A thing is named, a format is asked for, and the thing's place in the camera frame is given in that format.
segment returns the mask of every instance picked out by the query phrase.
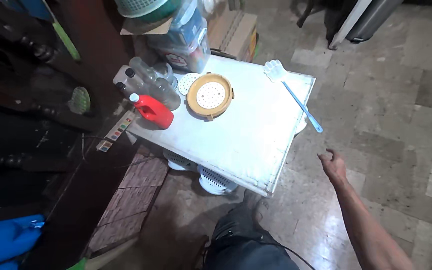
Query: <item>white table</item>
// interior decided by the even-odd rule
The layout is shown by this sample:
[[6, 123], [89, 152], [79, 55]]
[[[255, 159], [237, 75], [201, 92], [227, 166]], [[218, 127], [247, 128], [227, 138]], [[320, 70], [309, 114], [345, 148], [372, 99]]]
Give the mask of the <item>white table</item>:
[[[303, 111], [282, 83], [266, 77], [261, 65], [212, 55], [207, 72], [223, 75], [234, 89], [230, 106], [214, 121], [195, 117], [181, 96], [184, 104], [173, 111], [168, 129], [155, 130], [139, 117], [127, 130], [271, 197], [298, 124], [304, 121]], [[306, 104], [315, 77], [292, 72], [286, 83]]]

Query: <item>blue fly swatter handle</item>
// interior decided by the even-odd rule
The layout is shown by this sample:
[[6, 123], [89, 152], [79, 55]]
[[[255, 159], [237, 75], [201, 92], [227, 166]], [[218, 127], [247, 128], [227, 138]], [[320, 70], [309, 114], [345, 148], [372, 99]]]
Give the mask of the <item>blue fly swatter handle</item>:
[[313, 124], [313, 126], [315, 127], [316, 131], [321, 133], [323, 132], [323, 128], [321, 127], [321, 125], [318, 123], [318, 121], [316, 121], [316, 119], [308, 112], [308, 110], [306, 109], [306, 107], [304, 107], [303, 103], [301, 103], [301, 101], [296, 97], [296, 95], [294, 95], [293, 91], [291, 91], [290, 87], [287, 86], [287, 84], [285, 82], [282, 82], [284, 84], [284, 86], [286, 87], [286, 89], [290, 92], [290, 94], [293, 96], [294, 100], [297, 102], [297, 104], [301, 107], [301, 109], [303, 110], [303, 112], [308, 116], [309, 121], [311, 121], [311, 124]]

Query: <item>label sticker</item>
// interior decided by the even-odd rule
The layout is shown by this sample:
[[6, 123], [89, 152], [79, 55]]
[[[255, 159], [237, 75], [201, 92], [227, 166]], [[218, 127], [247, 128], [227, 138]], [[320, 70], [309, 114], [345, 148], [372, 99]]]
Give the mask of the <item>label sticker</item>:
[[177, 56], [176, 54], [168, 53], [166, 54], [166, 58], [170, 63], [180, 67], [185, 67], [188, 65], [184, 58]]

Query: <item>dirty floor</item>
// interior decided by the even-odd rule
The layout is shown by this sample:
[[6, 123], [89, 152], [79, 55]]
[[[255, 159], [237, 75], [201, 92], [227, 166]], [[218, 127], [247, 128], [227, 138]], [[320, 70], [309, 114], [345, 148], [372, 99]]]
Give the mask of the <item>dirty floor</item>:
[[[263, 227], [318, 270], [361, 269], [316, 156], [330, 147], [341, 151], [349, 181], [415, 268], [432, 269], [432, 7], [401, 5], [369, 41], [330, 51], [323, 11], [298, 28], [289, 0], [246, 3], [258, 15], [254, 62], [277, 58], [315, 76], [308, 107], [325, 129], [308, 125], [294, 139]], [[140, 243], [104, 269], [176, 269], [188, 261], [194, 243], [244, 192], [215, 197], [197, 179], [170, 171]]]

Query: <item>finger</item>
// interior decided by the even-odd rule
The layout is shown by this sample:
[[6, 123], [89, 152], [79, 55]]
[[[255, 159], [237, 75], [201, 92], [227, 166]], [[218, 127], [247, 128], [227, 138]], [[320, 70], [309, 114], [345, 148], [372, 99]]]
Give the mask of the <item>finger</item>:
[[328, 162], [328, 161], [331, 160], [330, 157], [328, 157], [327, 155], [324, 155], [324, 154], [318, 154], [318, 157], [319, 157], [319, 160], [320, 160], [321, 162], [324, 162], [324, 161]]
[[332, 160], [334, 160], [334, 159], [338, 159], [338, 158], [341, 157], [341, 155], [340, 155], [337, 151], [335, 151], [334, 149], [326, 148], [326, 151], [328, 151], [328, 152], [330, 152], [331, 154], [333, 154], [333, 159], [332, 159]]

